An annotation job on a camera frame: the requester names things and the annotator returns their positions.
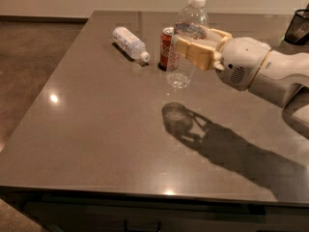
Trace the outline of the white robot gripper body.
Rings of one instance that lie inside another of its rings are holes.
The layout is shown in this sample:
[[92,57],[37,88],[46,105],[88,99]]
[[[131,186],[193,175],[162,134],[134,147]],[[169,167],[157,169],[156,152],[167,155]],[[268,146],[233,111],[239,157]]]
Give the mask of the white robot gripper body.
[[231,39],[223,45],[216,74],[226,85],[245,91],[270,51],[268,44],[252,38]]

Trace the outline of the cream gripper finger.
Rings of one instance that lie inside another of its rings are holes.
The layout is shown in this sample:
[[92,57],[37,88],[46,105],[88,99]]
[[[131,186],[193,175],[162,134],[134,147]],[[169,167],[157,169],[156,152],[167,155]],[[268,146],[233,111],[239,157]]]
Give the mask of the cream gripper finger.
[[222,46],[232,38],[231,33],[214,28],[208,30],[208,40],[213,44],[216,51],[220,51]]
[[215,49],[213,47],[190,42],[184,38],[176,38],[175,49],[198,69],[208,71],[213,68],[215,56]]

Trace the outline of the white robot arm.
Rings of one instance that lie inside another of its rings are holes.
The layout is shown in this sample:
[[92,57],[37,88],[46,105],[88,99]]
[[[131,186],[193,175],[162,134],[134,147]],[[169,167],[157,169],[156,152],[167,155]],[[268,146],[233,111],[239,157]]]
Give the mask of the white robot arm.
[[214,70],[226,85],[282,109],[288,126],[309,138],[309,54],[285,55],[252,38],[208,29],[202,40],[175,35],[173,49],[202,71]]

